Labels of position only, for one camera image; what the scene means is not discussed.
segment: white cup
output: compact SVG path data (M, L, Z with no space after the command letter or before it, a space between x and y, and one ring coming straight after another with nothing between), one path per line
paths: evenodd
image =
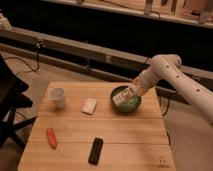
M65 107L65 94L63 88L53 88L49 92L49 98L57 108L63 109Z

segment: orange object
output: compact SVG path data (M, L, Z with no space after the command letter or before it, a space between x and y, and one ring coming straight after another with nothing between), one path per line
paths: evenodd
M50 146L53 148L53 149L56 149L57 147L57 140L56 140L56 136L55 136L55 133L53 131L52 128L47 128L47 139L48 139L48 142L50 144Z

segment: green object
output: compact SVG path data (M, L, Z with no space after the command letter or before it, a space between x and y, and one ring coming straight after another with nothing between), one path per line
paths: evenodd
M116 111L119 112L125 112L125 113L130 113L135 111L141 104L141 97L140 96L133 96L131 99L127 100L126 102L123 102L120 105L116 105L113 101L113 97L115 95L117 95L118 93L120 93L122 90L124 90L125 88L127 88L127 86L120 86L115 88L112 93L111 93L111 103L113 108Z

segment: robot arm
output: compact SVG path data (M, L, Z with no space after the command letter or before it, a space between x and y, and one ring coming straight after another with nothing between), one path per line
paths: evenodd
M180 65L181 59L177 55L154 56L150 67L141 72L130 85L131 96L141 96L155 86L160 79L165 79L201 112L209 124L213 125L213 93L182 73L178 69Z

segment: chair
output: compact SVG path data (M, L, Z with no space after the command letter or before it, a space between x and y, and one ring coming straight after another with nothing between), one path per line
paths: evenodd
M28 97L22 94L28 87L25 82L13 74L0 54L0 148L9 137L22 149L25 148L25 143L16 135L16 131L32 124L36 117L16 124L14 118L17 108L31 107L33 104Z

